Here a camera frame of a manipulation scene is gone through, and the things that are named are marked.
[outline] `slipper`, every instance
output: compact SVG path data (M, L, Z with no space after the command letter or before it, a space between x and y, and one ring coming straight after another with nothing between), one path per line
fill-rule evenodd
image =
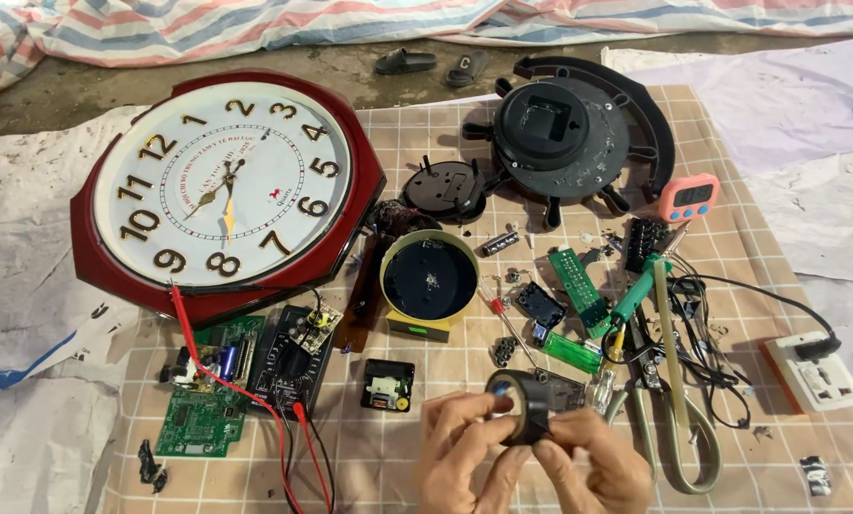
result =
M473 84L477 80L484 67L487 66L489 56L483 50L475 50L471 53L462 54L455 64L446 73L446 84L461 88Z
M382 75L400 75L412 71L426 71L436 67L433 54L410 54L405 49L392 50L375 61L375 72Z

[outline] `concrete floor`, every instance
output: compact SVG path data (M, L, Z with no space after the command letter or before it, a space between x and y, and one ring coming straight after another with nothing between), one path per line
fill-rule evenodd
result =
M604 46L613 49L737 54L764 49L808 47L838 40L842 39L702 33L569 47L484 48L490 54L487 69L476 84L462 89L444 86L442 77L455 57L472 47L432 40L289 47L146 69L107 69L50 57L44 59L30 75L0 93L0 135L64 130L114 107L154 103L168 96L172 86L183 80L228 69L277 69L339 90L357 109L373 109L492 92L493 81L497 77L513 79L512 64L526 55L568 55L600 61ZM439 65L427 73L400 76L381 76L372 72L375 60L402 45L408 51L435 53Z

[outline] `black plastic ring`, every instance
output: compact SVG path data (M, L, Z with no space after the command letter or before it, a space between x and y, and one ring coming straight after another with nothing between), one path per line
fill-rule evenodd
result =
M519 427L507 437L503 446L533 445L547 434L547 389L535 375L519 369L500 369L490 375L484 391L502 394L514 387L522 399L523 412Z

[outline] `checkered mat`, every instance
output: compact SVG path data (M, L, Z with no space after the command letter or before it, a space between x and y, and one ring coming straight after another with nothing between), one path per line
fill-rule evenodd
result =
M759 209L747 191L703 106L685 86L650 90L668 116L677 140L675 177L711 173L721 180L722 191L713 212L691 225L680 247L680 255L699 273L720 275L759 285L786 297L807 302L773 234L766 228ZM489 163L489 144L463 141L461 123L486 123L494 104L413 107L361 111L360 118L386 170L384 198L396 198L405 181L417 170L423 155L431 162L478 158ZM645 170L623 174L622 191L634 214L653 214L644 206L638 181ZM564 242L582 254L603 244L606 230L626 232L628 217L612 218L603 204L563 207L563 224L552 233L542 233L544 208L502 189L489 198L487 210L476 222L463 227L447 226L473 248L501 234L507 223L518 223L520 231L536 232L535 249L522 240L510 248L479 259L483 275L505 275L511 269L546 287L558 284L547 262L551 247ZM593 238L591 243L586 235ZM362 240L356 251L362 250ZM588 272L604 297L614 298L626 285L615 260L603 257ZM325 301L344 309L355 275L344 270L321 289ZM794 415L786 396L756 349L761 340L816 330L817 325L795 308L782 306L758 293L707 281L710 329L732 364L754 382L754 394L745 396L753 413L753 426L769 427L772 438L757 438L749 431L718 426L716 431L724 457L722 478L706 496L686 496L673 489L662 464L652 512L853 512L853 408L825 415ZM294 303L311 298L300 297ZM516 326L528 320L515 309L509 311ZM558 327L571 338L577 319ZM501 321L478 299L467 308L464 321L455 325L449 343L389 333L384 318L371 334L362 355L331 356L318 396L314 418L332 459L338 487L338 511L353 513L417 512L417 484L413 471L419 452L419 407L423 400L449 391L482 391L495 368L489 348L495 339L508 335ZM226 459L158 458L169 470L169 485L151 495L150 485L139 483L138 446L142 439L155 442L169 402L169 387L157 383L160 368L172 362L184 344L174 322L145 315L133 335L128 376L121 392L121 416L115 439L103 512L106 514L270 514L286 513L280 478L278 437L274 421L267 416L247 416L242 439L230 445ZM131 341L117 341L117 344ZM511 368L528 369L528 359L517 350ZM553 372L586 381L581 371L536 353L541 366ZM413 362L417 375L413 405L407 415L387 414L359 406L366 358L389 358ZM626 370L618 379L625 383ZM704 389L688 377L688 394L704 408ZM665 451L665 431L658 427L661 408L649 420L660 436L658 451ZM741 404L726 392L716 392L714 403L726 420L744 416ZM615 419L614 430L626 439L634 431L626 414ZM640 441L634 442L638 449ZM700 472L692 447L684 445L684 474L691 480ZM832 495L810 496L800 458L818 455L826 463ZM298 450L293 490L307 512L324 512L315 470L305 447ZM474 480L482 482L495 455L478 469ZM512 511L555 513L559 505L553 486L533 459L523 469Z

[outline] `clock face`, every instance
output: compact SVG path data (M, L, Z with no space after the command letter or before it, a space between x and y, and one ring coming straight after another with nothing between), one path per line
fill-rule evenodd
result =
M351 177L345 135L314 99L228 82L138 120L99 172L94 216L135 274L220 286L299 258L341 214Z

